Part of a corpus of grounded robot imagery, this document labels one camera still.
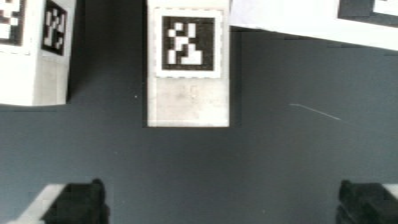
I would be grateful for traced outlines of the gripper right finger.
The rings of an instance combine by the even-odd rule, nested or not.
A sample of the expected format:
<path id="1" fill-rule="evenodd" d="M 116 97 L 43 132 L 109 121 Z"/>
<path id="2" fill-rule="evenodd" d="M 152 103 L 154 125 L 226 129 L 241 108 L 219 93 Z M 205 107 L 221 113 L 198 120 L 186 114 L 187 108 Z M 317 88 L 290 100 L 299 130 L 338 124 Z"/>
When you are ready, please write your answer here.
<path id="1" fill-rule="evenodd" d="M 398 184 L 342 181 L 337 224 L 398 224 Z"/>

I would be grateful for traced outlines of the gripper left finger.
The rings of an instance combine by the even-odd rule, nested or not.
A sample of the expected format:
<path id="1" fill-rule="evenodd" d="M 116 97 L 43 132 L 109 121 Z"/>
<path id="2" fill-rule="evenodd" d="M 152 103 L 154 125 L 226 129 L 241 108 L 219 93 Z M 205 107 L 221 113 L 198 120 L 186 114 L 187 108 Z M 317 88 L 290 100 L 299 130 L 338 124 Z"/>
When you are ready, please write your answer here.
<path id="1" fill-rule="evenodd" d="M 111 224 L 107 191 L 100 179 L 49 184 L 15 224 Z"/>

